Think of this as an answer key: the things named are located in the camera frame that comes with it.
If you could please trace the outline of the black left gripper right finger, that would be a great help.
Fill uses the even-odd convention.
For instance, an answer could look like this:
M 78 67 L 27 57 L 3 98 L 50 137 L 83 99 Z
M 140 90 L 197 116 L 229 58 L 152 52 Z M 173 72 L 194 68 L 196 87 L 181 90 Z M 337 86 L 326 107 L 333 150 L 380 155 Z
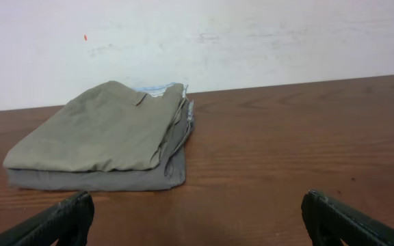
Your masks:
M 393 228 L 319 191 L 308 191 L 301 209 L 313 246 L 394 246 Z

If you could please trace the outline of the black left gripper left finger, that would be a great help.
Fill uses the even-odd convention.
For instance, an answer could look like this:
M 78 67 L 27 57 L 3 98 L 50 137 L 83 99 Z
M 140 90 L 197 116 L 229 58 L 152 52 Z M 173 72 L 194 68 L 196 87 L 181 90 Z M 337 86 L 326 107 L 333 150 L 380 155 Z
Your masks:
M 0 246 L 85 246 L 94 218 L 94 202 L 78 192 L 0 233 Z

